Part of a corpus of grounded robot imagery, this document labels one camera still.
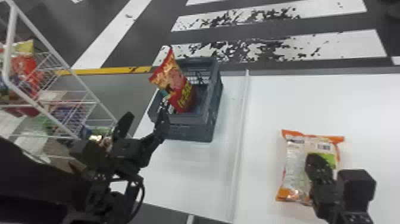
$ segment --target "cable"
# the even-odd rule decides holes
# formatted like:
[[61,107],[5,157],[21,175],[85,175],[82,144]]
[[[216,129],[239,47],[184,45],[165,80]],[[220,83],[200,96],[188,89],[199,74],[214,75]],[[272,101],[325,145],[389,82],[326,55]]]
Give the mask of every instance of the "cable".
[[145,198],[145,192],[146,192],[146,191],[145,191],[145,186],[142,184],[142,185],[140,186],[140,189],[142,190],[142,195],[140,196],[140,200],[139,200],[139,202],[138,202],[138,204],[137,204],[135,210],[134,210],[134,211],[132,212],[132,214],[129,216],[129,218],[128,218],[128,223],[131,222],[131,221],[135,218],[135,216],[138,214],[140,208],[142,207],[143,199]]

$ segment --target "plastic basket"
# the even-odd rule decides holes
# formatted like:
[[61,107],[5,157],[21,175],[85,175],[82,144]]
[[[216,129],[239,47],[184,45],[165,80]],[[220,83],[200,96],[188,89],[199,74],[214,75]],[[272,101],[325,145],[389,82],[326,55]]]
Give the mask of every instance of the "plastic basket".
[[223,90],[218,62],[214,58],[187,58],[177,63],[193,84],[195,105],[188,113],[176,114],[157,91],[148,116],[155,122],[160,108],[167,107],[171,121],[168,139],[211,142]]

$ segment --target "orange snack bag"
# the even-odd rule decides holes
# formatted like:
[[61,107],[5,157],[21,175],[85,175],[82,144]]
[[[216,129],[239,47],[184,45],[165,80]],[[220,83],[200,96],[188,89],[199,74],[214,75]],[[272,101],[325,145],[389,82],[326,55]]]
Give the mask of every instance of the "orange snack bag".
[[276,201],[310,205],[311,185],[304,170],[307,155],[317,153],[322,156],[336,174],[340,163],[338,144],[343,142],[345,137],[304,135],[292,130],[282,130],[282,137],[286,140],[286,165]]
[[149,78],[149,81],[168,94],[166,99],[178,113],[185,113],[190,110],[194,99],[194,89],[176,63],[172,48],[162,65]]

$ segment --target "crosswalk stripe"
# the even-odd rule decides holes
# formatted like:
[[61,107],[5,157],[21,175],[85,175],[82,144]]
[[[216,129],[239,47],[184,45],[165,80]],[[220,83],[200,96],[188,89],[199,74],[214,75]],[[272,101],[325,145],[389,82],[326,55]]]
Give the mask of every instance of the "crosswalk stripe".
[[100,68],[150,2],[151,0],[130,0],[72,68]]
[[365,13],[363,0],[302,0],[179,17],[172,32],[262,23],[273,19],[302,19]]
[[400,66],[400,56],[392,57],[392,61],[395,66]]
[[186,5],[198,5],[198,4],[206,4],[210,2],[220,2],[220,1],[228,1],[228,0],[187,0]]
[[[288,36],[281,39],[251,38],[185,43],[172,47],[176,58],[213,56],[222,63],[387,57],[374,29]],[[168,50],[168,46],[161,48],[153,66],[161,64]]]

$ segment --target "metal wire rack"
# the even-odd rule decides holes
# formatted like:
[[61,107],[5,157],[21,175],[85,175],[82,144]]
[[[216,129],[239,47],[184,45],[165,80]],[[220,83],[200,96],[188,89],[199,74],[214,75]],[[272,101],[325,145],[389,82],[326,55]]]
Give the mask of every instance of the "metal wire rack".
[[[0,135],[42,162],[70,158],[72,140],[87,138],[97,126],[111,129],[117,120],[12,0],[0,4],[8,7],[8,18],[0,18],[0,26],[7,25],[6,40],[0,38]],[[15,43],[27,41],[18,26],[45,48],[17,54]],[[91,116],[93,111],[102,116]]]

